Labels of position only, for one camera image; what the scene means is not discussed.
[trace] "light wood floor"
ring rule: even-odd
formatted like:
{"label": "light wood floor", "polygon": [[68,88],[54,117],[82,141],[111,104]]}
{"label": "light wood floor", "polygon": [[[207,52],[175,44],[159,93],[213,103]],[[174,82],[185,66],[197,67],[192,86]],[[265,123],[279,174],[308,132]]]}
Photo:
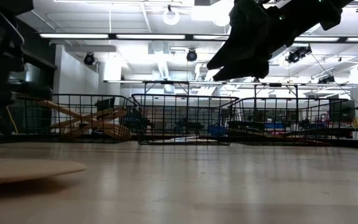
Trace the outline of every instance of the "light wood floor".
{"label": "light wood floor", "polygon": [[0,145],[84,172],[0,185],[0,223],[358,224],[358,149]]}

